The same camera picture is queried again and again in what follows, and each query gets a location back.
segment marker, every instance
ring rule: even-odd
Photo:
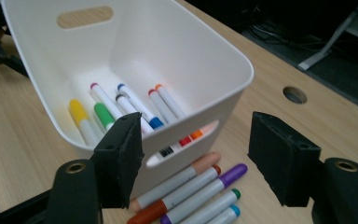
[[[205,223],[214,218],[216,214],[222,213],[231,204],[235,203],[240,197],[241,193],[237,189],[232,189],[195,214],[181,221],[181,224]]]
[[[121,113],[118,107],[113,103],[112,99],[106,94],[103,88],[98,85],[98,83],[94,82],[89,87],[98,97],[98,99],[106,106],[106,109],[115,120],[118,120],[123,116],[123,113]]]
[[[207,222],[207,224],[229,224],[235,221],[241,214],[240,208],[232,204],[221,214],[214,217],[212,220]]]
[[[220,161],[220,158],[221,156],[218,152],[205,154],[181,172],[170,177],[137,199],[132,200],[130,202],[130,209],[135,212],[139,212],[159,198],[165,196],[167,193],[183,185],[186,181],[189,181],[194,176],[203,173],[212,165]]]
[[[150,206],[146,207],[146,209],[141,210],[141,212],[132,217],[127,224],[151,223],[153,220],[161,217],[168,212],[168,210],[175,207],[181,201],[185,200],[198,189],[201,189],[203,186],[216,179],[220,172],[220,167],[213,165],[213,167],[209,168],[197,177],[194,177],[179,189],[176,189],[164,198],[152,203]]]
[[[167,105],[164,103],[162,98],[159,96],[158,92],[156,90],[150,90],[149,91],[149,97],[150,100],[153,102],[153,104],[156,106],[158,112],[161,114],[161,116],[165,119],[167,123],[173,123],[177,120],[177,117],[173,114],[173,112],[167,107]],[[179,140],[179,144],[181,147],[184,147],[188,143],[191,142],[190,137],[186,136],[183,139]]]
[[[98,119],[100,119],[101,124],[107,131],[110,128],[112,128],[113,124],[115,123],[115,120],[113,119],[109,111],[106,109],[106,106],[104,106],[104,104],[102,103],[95,104],[94,111]]]
[[[153,113],[142,104],[142,102],[136,96],[135,92],[133,92],[129,87],[121,83],[117,85],[117,90],[118,92],[128,97],[133,107],[135,107],[139,112],[142,113],[142,117],[146,119],[146,121],[153,129],[157,129],[158,127],[164,125],[158,117],[153,115]]]
[[[178,223],[202,204],[206,203],[218,192],[227,188],[230,184],[243,176],[247,170],[248,167],[243,163],[234,166],[229,171],[219,176],[219,178],[217,178],[215,181],[200,189],[193,196],[178,204],[173,208],[173,210],[162,216],[160,223]]]
[[[177,118],[180,119],[186,116],[185,111],[183,111],[182,108],[175,102],[175,100],[173,100],[170,93],[165,89],[165,87],[163,87],[161,84],[158,84],[156,85],[155,89],[161,96],[165,104],[170,108],[170,110]],[[197,138],[203,136],[203,133],[201,130],[196,130],[190,136],[193,140],[196,140]]]
[[[77,128],[81,132],[86,145],[92,147],[97,146],[101,137],[99,137],[95,130],[92,129],[89,116],[83,105],[77,99],[72,99],[69,102],[69,112],[71,113]]]
[[[116,96],[116,102],[127,114],[138,112],[130,101],[122,94]],[[154,131],[143,117],[141,117],[141,131],[144,134],[152,133]]]

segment green marker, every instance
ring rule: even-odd
[[[97,114],[98,119],[100,119],[103,127],[108,131],[113,126],[113,123],[115,123],[112,115],[102,103],[95,104],[94,111]]]

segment green marker cap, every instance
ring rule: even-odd
[[[109,124],[113,124],[115,122],[112,115],[106,109],[106,106],[104,106],[104,104],[102,103],[95,104],[94,111],[97,114],[98,119],[100,119],[105,129]]]
[[[237,199],[239,199],[241,197],[241,193],[239,190],[237,189],[232,189],[232,191],[235,193],[235,195],[237,196]]]

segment bin handle cutout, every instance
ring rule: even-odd
[[[109,21],[112,17],[113,9],[111,7],[90,7],[60,14],[57,17],[57,24],[62,29],[72,29],[103,21]]]
[[[192,144],[194,144],[196,141],[199,141],[205,137],[208,137],[209,135],[211,135],[211,133],[216,131],[217,126],[219,125],[220,120],[216,119],[210,123],[208,123],[207,125],[205,125],[204,127],[200,128],[199,131],[203,133],[203,136],[201,136],[200,138],[197,138],[195,140],[193,140],[191,143],[189,143],[188,145],[185,145],[183,147],[176,147],[173,146],[174,148],[171,148],[171,146],[167,147],[171,149],[170,154],[166,154],[163,155],[165,153],[161,154],[161,151],[165,151],[167,148],[156,152],[155,154],[153,154],[152,156],[150,156],[147,161],[146,161],[146,166],[147,168],[154,168],[157,167],[158,165],[162,164],[165,161],[170,160],[172,157],[175,156],[176,153],[180,153],[181,151],[185,151],[188,150],[190,148],[190,146]]]

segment orange marker cap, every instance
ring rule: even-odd
[[[212,165],[212,167],[216,170],[217,174],[220,175],[222,173],[222,169],[218,165]]]
[[[190,137],[193,139],[193,140],[196,140],[197,138],[203,136],[203,133],[201,130],[196,130],[195,132],[191,133],[190,134]]]
[[[127,224],[145,224],[152,223],[159,217],[162,217],[168,212],[167,207],[165,206],[162,200],[158,200],[155,203],[152,203],[146,209],[142,210],[134,217],[128,220]]]
[[[141,209],[142,209],[142,207],[139,204],[138,200],[132,199],[130,201],[130,210],[132,210],[132,211],[137,213],[137,212],[141,211]]]
[[[160,88],[160,87],[162,87],[162,85],[161,85],[161,84],[157,84],[157,85],[155,86],[155,89],[157,90],[157,89]]]
[[[211,168],[212,165],[217,164],[220,161],[220,158],[220,153],[211,152],[194,161],[191,166],[194,168],[197,175],[199,175],[207,169]]]

